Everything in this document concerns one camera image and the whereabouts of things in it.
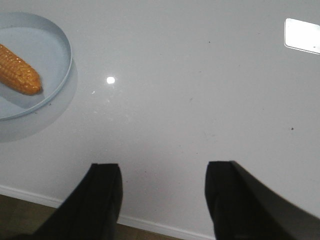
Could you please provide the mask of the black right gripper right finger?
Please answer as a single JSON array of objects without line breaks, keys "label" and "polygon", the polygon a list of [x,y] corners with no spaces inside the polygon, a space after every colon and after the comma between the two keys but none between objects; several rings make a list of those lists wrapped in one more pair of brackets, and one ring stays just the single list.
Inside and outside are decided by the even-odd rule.
[{"label": "black right gripper right finger", "polygon": [[236,161],[211,161],[205,198],[217,240],[318,240],[319,218],[287,201]]}]

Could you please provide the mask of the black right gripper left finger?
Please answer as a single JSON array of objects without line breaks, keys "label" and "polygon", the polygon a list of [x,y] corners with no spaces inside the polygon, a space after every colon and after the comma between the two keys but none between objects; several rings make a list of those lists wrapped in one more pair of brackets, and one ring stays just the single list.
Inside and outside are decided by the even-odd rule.
[{"label": "black right gripper left finger", "polygon": [[42,240],[112,240],[122,199],[119,165],[93,163],[69,197],[33,236]]}]

